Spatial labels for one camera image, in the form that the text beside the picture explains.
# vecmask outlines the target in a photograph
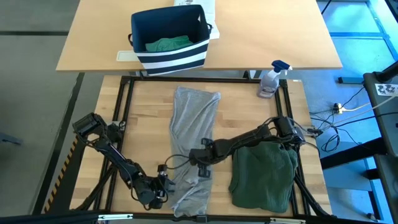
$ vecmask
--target white stripe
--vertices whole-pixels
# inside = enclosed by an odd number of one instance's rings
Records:
[[[183,68],[183,69],[180,69],[180,70],[169,71],[169,72],[148,74],[148,76],[164,75],[164,74],[168,74],[168,73],[172,73],[172,72],[184,71],[184,70],[188,70],[188,69],[192,69],[192,68],[200,68],[200,67],[203,67],[203,66],[204,66],[204,64],[203,65],[199,65],[199,66],[195,66],[195,67]]]
[[[208,43],[209,43],[209,40],[205,40],[205,41],[200,42],[200,43],[198,43],[198,44],[194,44],[194,45],[191,45],[191,46],[189,46],[189,47],[184,47],[184,48],[179,49],[179,50],[173,50],[173,51],[171,51],[171,52],[136,53],[136,55],[137,55],[138,57],[151,57],[151,56],[172,55],[172,54],[177,54],[177,53],[181,53],[181,52],[186,52],[186,51],[188,51],[188,50],[195,49],[195,48],[197,48],[197,47],[206,45],[206,44],[208,44]]]
[[[166,62],[152,62],[152,63],[142,63],[145,69],[153,69],[153,68],[165,68],[165,67],[171,67],[171,66],[176,66],[176,65],[183,65],[186,63],[190,62],[196,62],[197,60],[205,59],[206,58],[206,52],[202,52],[196,55],[193,55],[191,57],[186,57],[186,58],[181,58],[181,59],[176,59],[176,60],[171,60],[171,61],[166,61]]]

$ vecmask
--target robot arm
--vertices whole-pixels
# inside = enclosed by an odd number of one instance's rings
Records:
[[[271,134],[268,127],[273,122],[277,130],[277,135]],[[285,148],[299,146],[305,141],[299,128],[292,125],[290,119],[286,117],[271,118],[267,123],[258,126],[256,129],[231,139],[211,139],[203,138],[201,143],[205,145],[203,149],[191,149],[189,153],[191,165],[203,166],[213,165],[234,154],[235,150],[244,146],[255,146],[261,141],[276,141],[282,143]]]
[[[102,153],[116,166],[120,178],[129,189],[134,188],[141,204],[149,204],[149,209],[162,207],[161,198],[167,195],[169,185],[173,184],[167,177],[165,165],[158,166],[157,177],[148,177],[138,163],[126,159],[116,150],[113,144],[121,140],[120,127],[115,124],[106,125],[100,115],[90,113],[72,126],[80,140]],[[87,137],[91,134],[96,134],[99,138],[88,141]]]

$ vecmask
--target yellow black caution tape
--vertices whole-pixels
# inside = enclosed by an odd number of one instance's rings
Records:
[[[65,159],[65,162],[63,162],[63,166],[61,168],[61,173],[58,175],[58,177],[55,181],[55,184],[54,184],[54,188],[51,191],[50,197],[44,205],[44,213],[47,213],[50,210],[51,203],[54,200],[55,194],[57,193],[57,190],[61,184],[62,177],[65,174],[65,172],[67,171],[67,167],[69,165],[70,159],[72,158],[73,152],[75,151],[76,144],[77,144],[77,138],[75,138],[75,140],[72,143],[72,147],[69,149],[67,159]]]

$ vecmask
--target green sweater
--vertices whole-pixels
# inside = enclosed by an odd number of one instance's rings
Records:
[[[275,142],[260,142],[236,150],[229,185],[232,204],[286,212],[296,168],[296,152],[280,148]]]
[[[193,43],[190,42],[187,35],[174,38],[161,38],[150,44],[145,44],[148,52],[160,52],[166,50],[177,50],[183,47],[188,47]]]

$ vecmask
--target navy striped basket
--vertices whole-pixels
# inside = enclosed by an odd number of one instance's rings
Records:
[[[163,75],[205,64],[211,26],[200,5],[174,6],[134,13],[131,16],[134,52],[148,75]],[[187,35],[193,45],[181,49],[147,52],[145,44],[161,38]]]

